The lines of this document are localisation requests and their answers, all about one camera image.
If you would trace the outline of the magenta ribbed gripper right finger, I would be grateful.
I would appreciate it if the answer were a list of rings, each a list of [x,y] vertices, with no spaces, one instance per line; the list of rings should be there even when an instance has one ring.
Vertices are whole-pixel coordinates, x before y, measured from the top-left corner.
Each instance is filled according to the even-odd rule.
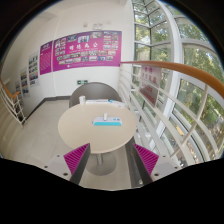
[[[133,144],[130,151],[130,177],[133,186],[146,186],[180,170],[180,166],[166,155]]]

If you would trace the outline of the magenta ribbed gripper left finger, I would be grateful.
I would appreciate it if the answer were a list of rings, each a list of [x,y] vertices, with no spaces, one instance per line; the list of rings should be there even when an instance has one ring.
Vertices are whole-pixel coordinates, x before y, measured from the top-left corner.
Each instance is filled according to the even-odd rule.
[[[44,165],[44,169],[78,185],[89,156],[90,144],[85,144],[73,149],[65,155],[55,155]]]

